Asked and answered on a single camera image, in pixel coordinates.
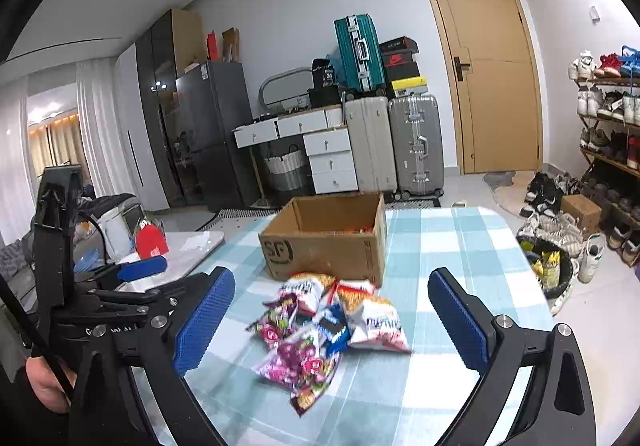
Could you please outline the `person's left hand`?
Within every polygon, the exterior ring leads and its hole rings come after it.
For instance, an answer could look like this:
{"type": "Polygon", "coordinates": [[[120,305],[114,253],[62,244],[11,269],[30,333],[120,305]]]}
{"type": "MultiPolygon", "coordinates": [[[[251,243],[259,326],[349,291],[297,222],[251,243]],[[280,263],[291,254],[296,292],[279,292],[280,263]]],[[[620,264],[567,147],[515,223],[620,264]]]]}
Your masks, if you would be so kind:
{"type": "Polygon", "coordinates": [[[62,385],[43,357],[29,357],[26,360],[26,374],[35,396],[56,414],[70,411],[70,399],[65,395],[62,385]]]}

